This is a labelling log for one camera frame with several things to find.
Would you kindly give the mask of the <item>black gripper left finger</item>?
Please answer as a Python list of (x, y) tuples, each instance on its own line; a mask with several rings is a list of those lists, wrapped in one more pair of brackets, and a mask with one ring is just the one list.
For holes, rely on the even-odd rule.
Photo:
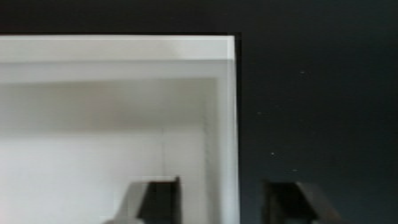
[(116, 215), (103, 224), (182, 224), (178, 177), (130, 184)]

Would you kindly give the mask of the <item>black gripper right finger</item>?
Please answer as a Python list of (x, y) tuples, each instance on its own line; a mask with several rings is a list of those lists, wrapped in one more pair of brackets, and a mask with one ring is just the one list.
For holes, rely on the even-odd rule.
[(263, 224), (345, 224), (315, 184), (267, 181), (263, 196)]

